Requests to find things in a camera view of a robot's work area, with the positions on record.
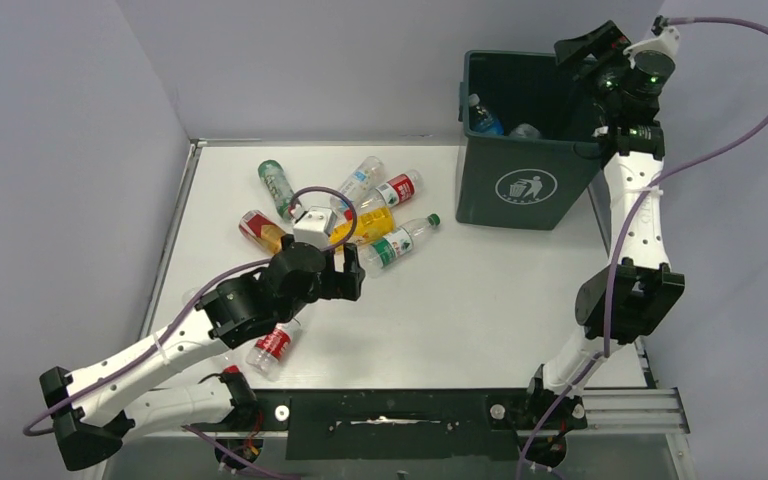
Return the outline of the clear crushed bottle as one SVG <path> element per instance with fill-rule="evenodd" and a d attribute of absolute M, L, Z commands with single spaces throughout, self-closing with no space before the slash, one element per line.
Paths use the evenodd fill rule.
<path fill-rule="evenodd" d="M 517 125 L 508 133 L 509 138 L 541 140 L 543 138 L 539 129 L 528 123 Z"/>

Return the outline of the blue label water bottle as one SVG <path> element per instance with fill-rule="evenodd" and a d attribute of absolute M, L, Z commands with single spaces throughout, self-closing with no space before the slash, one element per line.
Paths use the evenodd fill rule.
<path fill-rule="evenodd" d="M 470 94 L 467 97 L 467 104 L 469 107 L 469 127 L 473 132 L 495 136 L 504 135 L 505 131 L 501 122 L 477 94 Z"/>

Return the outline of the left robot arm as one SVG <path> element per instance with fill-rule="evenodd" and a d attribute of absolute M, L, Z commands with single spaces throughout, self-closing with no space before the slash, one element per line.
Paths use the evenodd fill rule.
<path fill-rule="evenodd" d="M 127 442 L 190 424 L 243 426 L 256 397 L 240 373 L 188 387 L 161 383 L 271 333 L 319 300 L 356 301 L 365 271 L 356 245 L 320 250 L 286 236 L 269 259 L 208 282 L 159 331 L 90 366 L 55 366 L 39 377 L 61 459 L 69 471 L 95 466 Z"/>

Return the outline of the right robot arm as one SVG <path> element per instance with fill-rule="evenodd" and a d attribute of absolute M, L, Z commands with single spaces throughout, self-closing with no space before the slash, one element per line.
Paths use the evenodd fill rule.
<path fill-rule="evenodd" d="M 607 265 L 580 288 L 578 324 L 559 353 L 541 365 L 522 400 L 524 417 L 545 427 L 581 403 L 586 382 L 610 356 L 651 334 L 676 304 L 685 278 L 664 246 L 660 218 L 665 139 L 656 116 L 675 71 L 680 36 L 654 27 L 632 42 L 612 21 L 554 45 L 556 64 L 573 71 L 599 109 L 594 136 L 610 200 Z"/>

